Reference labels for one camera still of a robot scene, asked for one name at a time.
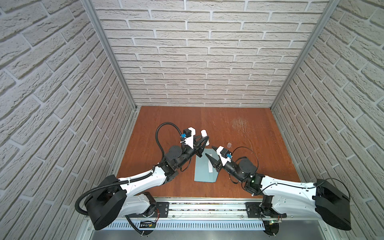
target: metal base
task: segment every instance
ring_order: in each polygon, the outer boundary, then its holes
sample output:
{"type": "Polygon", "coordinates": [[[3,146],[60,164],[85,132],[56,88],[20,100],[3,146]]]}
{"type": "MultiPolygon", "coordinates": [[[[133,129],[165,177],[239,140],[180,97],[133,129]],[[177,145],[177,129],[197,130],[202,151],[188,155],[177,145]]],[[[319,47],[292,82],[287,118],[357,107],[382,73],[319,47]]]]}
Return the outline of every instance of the metal base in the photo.
{"type": "MultiPolygon", "coordinates": [[[[156,202],[156,208],[159,210],[160,218],[167,218],[168,217],[168,211],[169,211],[169,202],[156,202]]],[[[153,212],[152,216],[150,217],[156,217],[156,212],[153,212]]],[[[142,214],[129,214],[131,217],[143,217],[142,214]]]]}

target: white brick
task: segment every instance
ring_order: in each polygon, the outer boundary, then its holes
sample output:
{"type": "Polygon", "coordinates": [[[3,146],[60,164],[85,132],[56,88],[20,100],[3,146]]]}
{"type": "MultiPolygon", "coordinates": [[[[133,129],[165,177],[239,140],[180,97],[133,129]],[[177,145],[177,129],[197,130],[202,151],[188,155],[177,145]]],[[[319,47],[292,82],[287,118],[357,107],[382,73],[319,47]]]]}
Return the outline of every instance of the white brick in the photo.
{"type": "Polygon", "coordinates": [[[74,17],[77,17],[80,14],[82,14],[83,12],[85,12],[85,9],[84,9],[81,1],[74,2],[73,4],[71,4],[69,6],[69,8],[70,8],[71,13],[74,17]]]}
{"type": "Polygon", "coordinates": [[[232,61],[233,55],[188,55],[188,61],[232,61]]]}
{"type": "Polygon", "coordinates": [[[205,74],[164,74],[164,77],[170,79],[205,79],[205,74]]]}
{"type": "Polygon", "coordinates": [[[375,6],[360,0],[342,0],[340,1],[339,6],[365,19],[369,18],[376,9],[375,6]]]}
{"type": "Polygon", "coordinates": [[[382,81],[382,70],[372,63],[368,63],[361,72],[365,74],[371,81],[375,82],[382,89],[384,89],[384,82],[382,81]]]}
{"type": "Polygon", "coordinates": [[[77,17],[73,22],[68,24],[68,26],[63,28],[61,33],[63,34],[65,40],[69,41],[69,39],[73,38],[88,23],[89,23],[88,15],[87,13],[83,13],[79,17],[77,17]]]}
{"type": "Polygon", "coordinates": [[[48,66],[56,71],[69,57],[76,52],[85,43],[82,36],[75,37],[68,44],[56,51],[49,59],[46,60],[48,66]]]}
{"type": "Polygon", "coordinates": [[[376,23],[376,24],[379,24],[381,26],[384,26],[384,18],[383,18],[383,15],[384,15],[384,10],[379,8],[375,14],[373,15],[373,17],[371,18],[371,21],[376,23]]]}
{"type": "Polygon", "coordinates": [[[263,32],[251,31],[212,31],[211,38],[213,39],[250,39],[261,40],[263,32]]]}
{"type": "Polygon", "coordinates": [[[307,40],[310,33],[273,33],[265,34],[266,40],[307,40]]]}
{"type": "Polygon", "coordinates": [[[16,61],[13,61],[7,66],[7,70],[9,70],[14,76],[21,78],[32,68],[41,63],[46,57],[63,46],[64,43],[63,37],[57,33],[50,37],[47,41],[39,44],[39,46],[37,46],[34,50],[24,54],[16,61]]]}
{"type": "Polygon", "coordinates": [[[186,46],[185,39],[135,39],[136,45],[141,46],[186,46]]]}
{"type": "Polygon", "coordinates": [[[0,19],[0,41],[45,18],[47,15],[40,3],[29,5],[0,19]]]}
{"type": "Polygon", "coordinates": [[[89,83],[89,78],[85,76],[80,82],[77,84],[76,88],[70,93],[70,95],[56,108],[55,114],[59,118],[64,118],[65,114],[69,109],[73,106],[79,95],[85,89],[87,84],[89,83]]]}
{"type": "Polygon", "coordinates": [[[347,111],[353,116],[356,117],[361,113],[359,107],[352,101],[350,97],[345,94],[345,92],[340,89],[334,81],[326,77],[323,81],[324,85],[329,89],[332,95],[347,109],[347,111]]]}
{"type": "Polygon", "coordinates": [[[212,20],[266,22],[269,13],[213,12],[212,20]]]}
{"type": "Polygon", "coordinates": [[[73,72],[72,74],[64,80],[63,85],[68,88],[72,89],[72,87],[76,84],[77,81],[80,80],[80,78],[83,77],[83,75],[88,71],[88,68],[92,65],[94,62],[94,57],[92,55],[89,55],[73,72]]]}
{"type": "Polygon", "coordinates": [[[129,21],[129,25],[133,29],[171,29],[171,30],[185,30],[184,21],[129,21]]]}
{"type": "Polygon", "coordinates": [[[187,22],[188,30],[240,30],[241,23],[187,22]]]}
{"type": "Polygon", "coordinates": [[[93,29],[92,24],[89,23],[84,27],[84,29],[81,32],[84,35],[85,39],[88,40],[90,37],[93,36],[93,34],[95,33],[95,30],[93,29]]]}
{"type": "Polygon", "coordinates": [[[330,33],[336,35],[338,38],[340,38],[343,42],[347,44],[354,38],[354,34],[352,34],[351,31],[349,31],[344,26],[341,26],[333,19],[330,19],[327,22],[327,24],[325,25],[325,29],[327,29],[330,33]]]}
{"type": "Polygon", "coordinates": [[[107,55],[103,53],[99,56],[99,58],[91,65],[91,67],[88,70],[88,75],[90,78],[93,78],[93,76],[96,74],[96,72],[101,68],[105,60],[107,59],[107,55]]]}
{"type": "Polygon", "coordinates": [[[209,21],[209,12],[152,10],[151,15],[155,20],[209,21]]]}
{"type": "Polygon", "coordinates": [[[281,60],[282,63],[294,63],[296,60],[296,57],[290,57],[290,56],[285,56],[281,60]]]}
{"type": "Polygon", "coordinates": [[[153,61],[186,61],[185,55],[171,55],[171,54],[139,54],[140,60],[153,60],[153,61]]]}
{"type": "Polygon", "coordinates": [[[243,69],[243,68],[232,68],[231,73],[240,73],[240,74],[273,74],[274,69],[243,69]]]}
{"type": "Polygon", "coordinates": [[[163,61],[163,67],[176,67],[176,68],[204,68],[207,66],[207,62],[202,61],[188,61],[188,62],[180,62],[180,61],[163,61]]]}
{"type": "Polygon", "coordinates": [[[0,168],[4,168],[4,166],[11,160],[16,153],[18,152],[18,148],[10,143],[5,143],[0,147],[0,168]]]}
{"type": "Polygon", "coordinates": [[[188,73],[229,73],[229,68],[188,68],[188,73]]]}
{"type": "Polygon", "coordinates": [[[96,34],[94,34],[88,42],[86,42],[77,52],[76,56],[80,61],[83,61],[88,54],[96,47],[99,43],[99,39],[96,34]]]}
{"type": "Polygon", "coordinates": [[[297,23],[249,23],[245,22],[242,30],[250,31],[295,31],[297,23]]]}
{"type": "Polygon", "coordinates": [[[289,55],[298,56],[301,49],[284,49],[284,48],[262,48],[258,55],[289,55]]]}
{"type": "MultiPolygon", "coordinates": [[[[354,41],[354,43],[355,42],[356,46],[358,46],[359,42],[356,40],[354,41]]],[[[327,45],[330,46],[335,52],[339,53],[356,68],[361,68],[367,62],[367,60],[358,55],[352,49],[348,48],[345,44],[337,40],[334,36],[331,36],[329,38],[329,40],[327,41],[327,45]]]]}
{"type": "Polygon", "coordinates": [[[247,80],[249,74],[208,74],[207,79],[243,79],[247,80]]]}
{"type": "Polygon", "coordinates": [[[105,30],[109,38],[153,38],[152,30],[105,30]]]}
{"type": "Polygon", "coordinates": [[[121,0],[124,8],[184,10],[183,0],[121,0]]]}
{"type": "Polygon", "coordinates": [[[160,67],[160,62],[157,61],[119,61],[120,67],[160,67]]]}
{"type": "Polygon", "coordinates": [[[111,46],[133,46],[133,41],[130,38],[109,38],[111,46]]]}
{"type": "Polygon", "coordinates": [[[248,54],[256,55],[257,48],[211,48],[210,54],[248,54]]]}
{"type": "Polygon", "coordinates": [[[187,73],[186,68],[142,68],[144,73],[187,73]]]}
{"type": "Polygon", "coordinates": [[[135,79],[135,78],[139,78],[139,79],[143,79],[143,78],[163,78],[163,74],[162,73],[125,73],[123,74],[125,78],[131,78],[131,79],[135,79]]]}
{"type": "Polygon", "coordinates": [[[285,76],[278,76],[278,75],[252,75],[250,77],[250,80],[260,80],[260,81],[271,80],[272,82],[274,82],[274,81],[284,81],[285,80],[285,76]]]}
{"type": "Polygon", "coordinates": [[[42,0],[42,3],[47,11],[52,14],[75,1],[76,0],[42,0]]]}
{"type": "Polygon", "coordinates": [[[208,31],[167,31],[167,30],[156,30],[158,38],[208,38],[208,31]]]}
{"type": "Polygon", "coordinates": [[[306,6],[306,2],[248,2],[247,11],[303,12],[306,6]]]}
{"type": "Polygon", "coordinates": [[[21,35],[17,35],[8,41],[1,43],[0,66],[5,66],[7,63],[24,54],[29,49],[29,45],[21,35]]]}
{"type": "Polygon", "coordinates": [[[331,63],[335,63],[339,59],[339,55],[335,53],[330,47],[325,45],[321,41],[316,41],[314,43],[315,48],[323,54],[331,63]]]}
{"type": "Polygon", "coordinates": [[[132,54],[115,54],[115,57],[118,61],[136,60],[136,55],[133,53],[132,54]]]}
{"type": "Polygon", "coordinates": [[[235,61],[252,61],[252,62],[258,62],[258,63],[265,63],[265,62],[276,62],[278,63],[280,61],[281,57],[279,56],[242,56],[242,55],[236,55],[235,61]]]}
{"type": "Polygon", "coordinates": [[[25,148],[21,149],[21,151],[3,169],[0,173],[0,186],[2,189],[4,189],[13,180],[20,169],[22,169],[23,166],[29,161],[39,145],[49,136],[57,124],[58,121],[55,118],[49,118],[36,132],[32,139],[25,145],[25,148]]]}
{"type": "Polygon", "coordinates": [[[287,48],[289,44],[290,44],[290,41],[240,40],[239,47],[241,48],[287,48]]]}
{"type": "Polygon", "coordinates": [[[140,68],[121,68],[122,73],[141,73],[140,68]]]}
{"type": "Polygon", "coordinates": [[[51,18],[42,21],[36,26],[24,31],[23,35],[28,40],[28,42],[32,44],[32,46],[35,46],[72,20],[73,16],[71,12],[69,9],[65,9],[59,13],[54,14],[51,18]]]}
{"type": "Polygon", "coordinates": [[[306,41],[293,41],[290,48],[303,48],[306,41]]]}
{"type": "Polygon", "coordinates": [[[384,115],[382,114],[382,111],[376,106],[373,106],[371,101],[364,94],[351,83],[348,84],[344,90],[374,121],[377,122],[377,124],[381,127],[384,126],[384,115]]]}
{"type": "Polygon", "coordinates": [[[188,46],[237,47],[238,40],[188,40],[188,46]]]}
{"type": "Polygon", "coordinates": [[[308,7],[308,12],[318,12],[322,13],[328,2],[311,2],[308,7]]]}
{"type": "Polygon", "coordinates": [[[373,83],[371,83],[368,79],[361,76],[359,73],[355,72],[355,69],[349,65],[347,62],[345,62],[343,59],[341,59],[337,64],[336,67],[345,74],[345,76],[355,84],[355,86],[360,89],[363,93],[368,95],[373,101],[378,100],[380,97],[382,97],[383,91],[382,89],[379,90],[373,83]]]}
{"type": "Polygon", "coordinates": [[[3,93],[6,89],[14,84],[14,80],[6,74],[4,71],[0,70],[0,94],[3,93]]]}
{"type": "Polygon", "coordinates": [[[364,20],[346,13],[340,21],[341,24],[348,26],[360,35],[369,38],[371,41],[381,45],[384,42],[383,30],[373,24],[366,23],[364,20]]]}
{"type": "Polygon", "coordinates": [[[8,12],[9,10],[13,10],[31,2],[33,2],[33,0],[2,1],[0,2],[0,7],[3,11],[8,12]]]}
{"type": "Polygon", "coordinates": [[[0,142],[8,138],[20,125],[28,119],[39,104],[33,98],[23,102],[17,109],[0,122],[0,142]]]}
{"type": "Polygon", "coordinates": [[[270,22],[317,23],[321,13],[272,13],[270,22]]]}
{"type": "Polygon", "coordinates": [[[187,10],[230,10],[243,11],[244,2],[235,1],[187,1],[187,10]]]}
{"type": "Polygon", "coordinates": [[[157,53],[156,47],[115,46],[112,49],[115,53],[157,53]]]}
{"type": "Polygon", "coordinates": [[[149,19],[147,10],[100,9],[97,14],[100,19],[149,19]]]}
{"type": "Polygon", "coordinates": [[[147,84],[187,84],[187,80],[181,79],[146,79],[147,84]]]}
{"type": "Polygon", "coordinates": [[[208,48],[196,48],[196,47],[160,47],[160,53],[165,54],[207,54],[208,48]]]}
{"type": "MultiPolygon", "coordinates": [[[[382,50],[379,50],[376,45],[370,43],[369,41],[363,39],[362,37],[357,37],[351,44],[351,48],[355,49],[356,51],[362,53],[366,58],[368,58],[370,61],[376,63],[380,67],[384,67],[384,53],[382,50]]],[[[352,57],[356,54],[350,54],[350,58],[347,58],[351,63],[352,57]]],[[[360,68],[362,67],[361,63],[365,63],[366,61],[363,60],[363,58],[359,55],[358,60],[359,64],[354,64],[356,67],[360,68]]]]}
{"type": "Polygon", "coordinates": [[[119,9],[119,1],[118,0],[92,0],[93,5],[96,9],[98,8],[114,8],[119,9]]]}
{"type": "Polygon", "coordinates": [[[253,63],[239,62],[209,62],[210,68],[251,68],[253,63]]]}
{"type": "Polygon", "coordinates": [[[33,114],[26,123],[11,137],[15,142],[24,144],[28,138],[44,123],[45,119],[53,112],[56,106],[64,99],[67,95],[67,91],[61,87],[59,88],[52,97],[41,107],[35,114],[33,114]]]}
{"type": "Polygon", "coordinates": [[[102,20],[101,24],[106,30],[110,29],[128,29],[127,22],[125,20],[102,20]]]}
{"type": "Polygon", "coordinates": [[[23,213],[24,208],[28,205],[28,200],[17,199],[8,212],[4,215],[2,219],[2,232],[0,237],[4,238],[5,235],[12,229],[16,220],[23,213]]]}
{"type": "Polygon", "coordinates": [[[315,26],[316,26],[316,24],[314,24],[314,23],[301,23],[298,31],[312,32],[312,30],[314,29],[315,26]]]}

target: wooden tabletop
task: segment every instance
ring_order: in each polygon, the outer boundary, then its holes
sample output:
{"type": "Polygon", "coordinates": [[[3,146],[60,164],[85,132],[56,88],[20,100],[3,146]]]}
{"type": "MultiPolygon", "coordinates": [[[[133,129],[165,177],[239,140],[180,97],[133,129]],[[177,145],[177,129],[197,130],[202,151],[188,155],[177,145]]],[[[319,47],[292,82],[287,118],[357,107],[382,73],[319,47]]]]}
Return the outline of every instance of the wooden tabletop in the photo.
{"type": "MultiPolygon", "coordinates": [[[[300,181],[288,155],[283,138],[269,108],[192,108],[143,106],[137,118],[118,177],[129,177],[152,169],[161,160],[161,151],[155,141],[155,131],[163,122],[176,124],[181,132],[193,127],[196,135],[205,129],[210,145],[227,148],[251,148],[258,156],[258,173],[278,179],[300,181]]],[[[180,145],[180,136],[170,125],[159,131],[164,152],[180,145]]],[[[256,166],[256,158],[248,149],[237,149],[234,159],[247,156],[256,166]]],[[[221,170],[215,183],[195,182],[195,156],[189,168],[171,182],[148,191],[154,197],[228,197],[250,198],[240,184],[233,184],[228,173],[221,170]]]]}

